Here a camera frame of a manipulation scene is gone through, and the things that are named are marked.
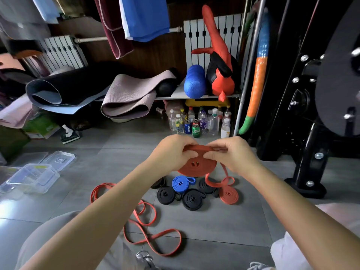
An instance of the green sprite can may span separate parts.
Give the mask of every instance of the green sprite can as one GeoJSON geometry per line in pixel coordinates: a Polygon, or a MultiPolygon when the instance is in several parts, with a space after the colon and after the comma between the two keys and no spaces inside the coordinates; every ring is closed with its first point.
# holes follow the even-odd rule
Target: green sprite can
{"type": "Polygon", "coordinates": [[[197,124],[193,124],[193,137],[194,138],[200,137],[200,127],[197,124]]]}

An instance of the right hand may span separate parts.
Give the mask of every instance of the right hand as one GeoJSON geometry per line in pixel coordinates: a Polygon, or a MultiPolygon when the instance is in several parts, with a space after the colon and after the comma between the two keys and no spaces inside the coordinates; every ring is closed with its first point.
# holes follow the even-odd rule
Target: right hand
{"type": "Polygon", "coordinates": [[[247,142],[239,136],[221,138],[207,146],[212,147],[214,151],[205,153],[204,158],[223,163],[245,179],[249,179],[252,173],[262,166],[247,142]]]}

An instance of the loose red resistance band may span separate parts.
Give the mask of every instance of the loose red resistance band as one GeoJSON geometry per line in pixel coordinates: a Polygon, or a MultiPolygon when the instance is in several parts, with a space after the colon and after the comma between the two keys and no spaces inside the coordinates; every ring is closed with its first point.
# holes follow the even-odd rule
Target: loose red resistance band
{"type": "MultiPolygon", "coordinates": [[[[116,185],[116,184],[114,184],[114,183],[102,183],[101,185],[98,185],[97,187],[95,187],[95,188],[93,189],[92,193],[91,193],[90,202],[92,203],[92,202],[94,202],[94,201],[98,198],[98,193],[99,193],[99,190],[100,190],[101,188],[111,189],[111,188],[112,188],[113,186],[115,186],[115,185],[116,185]]],[[[174,253],[179,249],[179,247],[180,247],[180,245],[181,245],[182,236],[181,236],[180,231],[178,231],[177,229],[171,228],[171,229],[167,229],[167,230],[165,230],[165,231],[162,231],[162,232],[160,232],[160,233],[158,233],[158,234],[151,235],[151,236],[147,236],[142,226],[148,227],[148,226],[150,226],[151,224],[153,224],[153,223],[155,222],[156,215],[157,215],[157,214],[156,214],[156,209],[155,209],[155,207],[154,207],[152,204],[150,204],[150,203],[148,203],[148,202],[145,202],[145,201],[143,201],[143,200],[140,200],[140,202],[139,202],[138,204],[142,204],[143,207],[142,207],[142,210],[141,210],[140,212],[137,212],[136,209],[133,211],[134,216],[135,216],[135,218],[137,219],[137,222],[134,221],[134,220],[132,220],[132,219],[129,219],[128,221],[131,222],[131,223],[133,223],[133,224],[136,224],[136,225],[137,225],[137,227],[141,230],[142,234],[144,235],[145,239],[144,239],[144,240],[141,240],[141,241],[136,241],[136,242],[131,242],[131,241],[129,241],[128,238],[126,237],[125,227],[124,227],[124,237],[125,237],[125,239],[126,239],[129,243],[131,243],[131,244],[133,244],[133,245],[137,245],[137,244],[145,243],[145,242],[146,242],[146,243],[148,243],[148,245],[150,246],[150,248],[152,249],[152,251],[154,251],[156,254],[158,254],[158,255],[160,255],[160,256],[163,256],[163,257],[170,256],[170,255],[174,254],[174,253]],[[146,204],[149,205],[149,206],[153,209],[153,211],[155,212],[154,218],[153,218],[152,221],[149,222],[149,223],[143,223],[143,222],[140,220],[140,218],[139,218],[139,216],[144,213],[144,211],[145,211],[145,205],[146,205],[146,204]],[[167,254],[162,254],[162,253],[157,252],[157,251],[155,250],[155,248],[153,247],[153,245],[150,243],[150,240],[154,240],[154,239],[156,239],[156,238],[158,238],[158,237],[164,236],[164,235],[166,235],[166,234],[168,234],[168,233],[170,233],[170,232],[173,232],[173,231],[177,232],[177,233],[179,234],[179,237],[180,237],[180,240],[179,240],[179,243],[178,243],[177,247],[176,247],[173,251],[171,251],[170,253],[167,253],[167,254]]]]}
{"type": "Polygon", "coordinates": [[[189,145],[184,148],[184,151],[187,150],[194,150],[199,155],[187,161],[187,163],[181,169],[179,169],[178,172],[189,177],[201,177],[206,174],[205,183],[208,186],[220,188],[220,199],[225,204],[235,204],[239,199],[239,194],[235,188],[231,187],[231,185],[234,184],[235,179],[228,175],[225,165],[221,163],[226,177],[220,183],[211,182],[209,180],[209,174],[213,172],[217,162],[215,160],[206,159],[203,157],[203,155],[204,153],[210,152],[213,149],[209,146],[204,145],[189,145]]]}

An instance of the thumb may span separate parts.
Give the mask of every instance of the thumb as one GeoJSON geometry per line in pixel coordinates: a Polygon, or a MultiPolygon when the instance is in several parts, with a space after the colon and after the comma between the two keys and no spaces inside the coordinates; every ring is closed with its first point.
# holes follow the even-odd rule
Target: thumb
{"type": "Polygon", "coordinates": [[[184,151],[182,153],[182,155],[186,158],[186,160],[189,160],[190,158],[194,158],[194,157],[199,156],[199,154],[197,152],[195,152],[194,150],[184,151]]]}
{"type": "Polygon", "coordinates": [[[218,162],[223,162],[222,160],[225,158],[224,153],[219,153],[218,151],[208,151],[207,153],[204,153],[204,158],[215,160],[218,162]]]}

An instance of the brown wood panel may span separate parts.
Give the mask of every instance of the brown wood panel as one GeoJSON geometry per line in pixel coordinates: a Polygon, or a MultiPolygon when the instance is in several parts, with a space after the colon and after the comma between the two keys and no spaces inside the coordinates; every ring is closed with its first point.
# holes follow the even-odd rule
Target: brown wood panel
{"type": "MultiPolygon", "coordinates": [[[[214,16],[242,13],[245,0],[183,0],[168,4],[170,27],[183,26],[185,20],[202,18],[203,4],[211,7],[214,16]]],[[[78,38],[105,36],[102,24],[83,17],[52,25],[52,35],[75,35],[78,38]]],[[[186,76],[185,41],[183,33],[161,35],[150,42],[133,42],[134,51],[118,60],[134,77],[153,77],[170,67],[176,67],[186,76]]],[[[107,41],[80,44],[88,63],[116,60],[107,41]]]]}

